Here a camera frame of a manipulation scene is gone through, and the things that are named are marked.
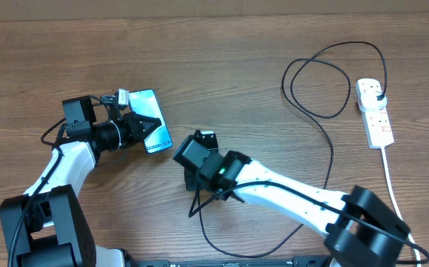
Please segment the blue Galaxy smartphone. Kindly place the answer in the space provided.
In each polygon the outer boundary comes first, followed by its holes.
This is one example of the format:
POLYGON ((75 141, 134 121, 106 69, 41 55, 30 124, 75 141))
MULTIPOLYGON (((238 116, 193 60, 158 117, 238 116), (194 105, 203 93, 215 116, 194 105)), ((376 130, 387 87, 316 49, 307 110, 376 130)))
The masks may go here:
POLYGON ((161 121, 161 125, 144 139, 146 152, 153 154, 171 148, 173 142, 154 91, 152 89, 146 89, 130 92, 129 103, 130 109, 137 114, 156 117, 161 121))

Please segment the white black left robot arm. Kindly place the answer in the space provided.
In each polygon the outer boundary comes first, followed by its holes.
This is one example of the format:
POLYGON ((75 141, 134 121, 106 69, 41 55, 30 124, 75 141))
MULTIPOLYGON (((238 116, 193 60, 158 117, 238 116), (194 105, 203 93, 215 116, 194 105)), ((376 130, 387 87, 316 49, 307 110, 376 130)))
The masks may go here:
POLYGON ((153 90, 80 96, 62 102, 64 118, 51 159, 22 195, 5 199, 0 220, 9 266, 136 266, 123 248, 96 245, 78 201, 105 151, 142 143, 146 152, 172 145, 153 90))

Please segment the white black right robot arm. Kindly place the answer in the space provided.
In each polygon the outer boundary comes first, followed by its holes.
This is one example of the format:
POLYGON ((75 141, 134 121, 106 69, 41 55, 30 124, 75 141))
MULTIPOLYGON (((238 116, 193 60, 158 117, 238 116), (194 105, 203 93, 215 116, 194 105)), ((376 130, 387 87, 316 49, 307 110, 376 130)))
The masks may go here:
POLYGON ((296 181, 269 170, 238 151, 222 156, 214 133, 189 135, 174 160, 190 174, 195 191, 208 190, 206 202, 194 201, 194 216, 214 200, 234 197, 281 212, 319 234, 330 252, 330 266, 397 266, 404 246, 422 254, 413 264, 429 263, 429 252, 408 239, 410 228, 372 191, 355 186, 346 194, 296 181))

